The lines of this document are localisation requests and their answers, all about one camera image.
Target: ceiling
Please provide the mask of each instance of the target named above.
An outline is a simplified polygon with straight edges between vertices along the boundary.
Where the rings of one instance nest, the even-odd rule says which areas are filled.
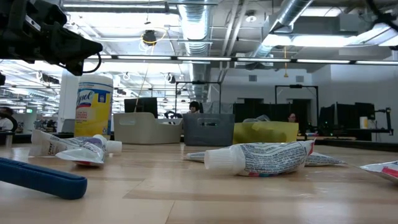
[[[173,2],[169,1],[170,8],[174,7]],[[211,56],[220,56],[223,43],[225,40],[228,21],[231,19],[231,8],[236,1],[224,0],[214,1],[209,0],[208,3],[218,3],[211,7],[211,26],[209,42]],[[163,4],[164,2],[151,1],[151,4]],[[378,1],[380,7],[391,7],[396,1]],[[97,4],[107,5],[107,7],[72,7],[82,4]],[[140,4],[142,8],[120,8],[116,4]],[[240,26],[238,38],[235,41],[232,54],[249,53],[252,52],[262,42],[262,30],[264,21],[267,16],[277,13],[280,9],[281,1],[250,1],[248,3],[246,12],[252,10],[256,17],[254,22],[244,20]],[[65,25],[67,29],[80,34],[87,39],[95,40],[103,44],[104,50],[101,54],[104,55],[185,55],[186,49],[181,28],[180,16],[178,14],[163,14],[163,13],[145,13],[145,7],[148,7],[147,1],[63,1],[65,13],[68,16],[68,23]],[[309,8],[307,8],[302,17],[337,17],[339,14],[357,14],[363,12],[362,1],[337,1],[337,0],[316,0]],[[142,43],[141,35],[145,30],[155,30],[155,35],[158,42],[154,47],[148,47]],[[384,59],[391,55],[388,47],[379,47],[377,45],[339,48],[339,47],[274,47],[271,51],[273,57],[288,57],[288,58],[333,58],[333,59],[365,59],[377,60]],[[85,70],[91,70],[96,66],[96,60],[89,60],[85,62]],[[168,74],[173,75],[179,81],[191,81],[192,74],[190,68],[192,65],[188,63],[131,63],[123,60],[117,62],[104,62],[97,74],[109,75],[114,77],[116,85],[120,87],[131,87],[133,90],[127,91],[126,95],[120,95],[115,92],[116,102],[114,104],[114,111],[122,111],[123,104],[121,101],[125,97],[136,97],[140,93],[141,85],[144,90],[141,91],[140,96],[156,96],[159,97],[164,110],[171,110],[174,107],[174,88],[175,85],[166,80]],[[322,65],[303,65],[303,64],[289,64],[289,69],[292,71],[299,71],[299,73],[312,73],[318,70]],[[274,64],[266,67],[266,70],[284,69],[284,64]],[[211,69],[211,78],[216,80],[218,76],[217,68]],[[227,73],[224,85],[235,85],[240,82],[239,76],[244,76],[248,71],[245,69],[233,69]],[[4,98],[30,98],[37,100],[36,105],[42,107],[39,110],[41,113],[51,114],[57,112],[57,104],[59,103],[60,85],[54,85],[53,88],[46,88],[48,83],[43,82],[39,71],[43,74],[49,75],[62,81],[63,69],[50,65],[47,62],[36,62],[35,64],[28,64],[23,61],[0,60],[0,71],[7,77],[8,85],[17,85],[25,88],[2,88],[2,99]],[[256,85],[270,82],[263,78]],[[188,108],[186,105],[192,97],[191,91],[182,91],[178,97],[179,100],[185,100],[186,103],[178,103],[178,108]],[[27,100],[0,100],[2,105],[31,105]]]

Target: toothpaste tube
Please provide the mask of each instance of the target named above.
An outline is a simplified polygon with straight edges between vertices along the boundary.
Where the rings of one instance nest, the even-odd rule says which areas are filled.
[[[398,184],[398,161],[369,164],[360,168]]]
[[[205,161],[205,152],[195,152],[186,154],[183,159],[196,162]],[[317,152],[312,152],[305,160],[305,166],[330,166],[336,164],[343,164],[344,161],[326,156]]]
[[[30,150],[30,156],[57,156],[60,159],[88,166],[104,164],[106,153],[121,152],[122,143],[107,141],[100,134],[92,138],[79,137],[60,139],[39,130],[32,133],[32,143],[37,145]]]
[[[268,177],[304,167],[314,140],[290,143],[236,144],[205,152],[205,167],[233,175]]]

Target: lysol wipes container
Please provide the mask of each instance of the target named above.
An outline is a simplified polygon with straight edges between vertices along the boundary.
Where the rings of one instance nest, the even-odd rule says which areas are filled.
[[[113,80],[101,75],[83,75],[76,101],[75,137],[111,135]]]
[[[233,175],[268,177],[303,168],[314,141],[235,144],[205,152],[208,170]]]

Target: blue handle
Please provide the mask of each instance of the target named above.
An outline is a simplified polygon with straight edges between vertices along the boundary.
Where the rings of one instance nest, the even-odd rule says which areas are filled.
[[[5,158],[0,158],[0,181],[68,200],[81,198],[87,189],[86,177]]]

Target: white cap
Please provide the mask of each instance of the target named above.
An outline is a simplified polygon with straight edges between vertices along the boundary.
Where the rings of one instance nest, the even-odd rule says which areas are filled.
[[[108,153],[121,153],[122,142],[121,141],[108,141],[106,143],[106,150]]]
[[[233,170],[231,151],[226,149],[207,150],[205,152],[205,167],[209,170]]]

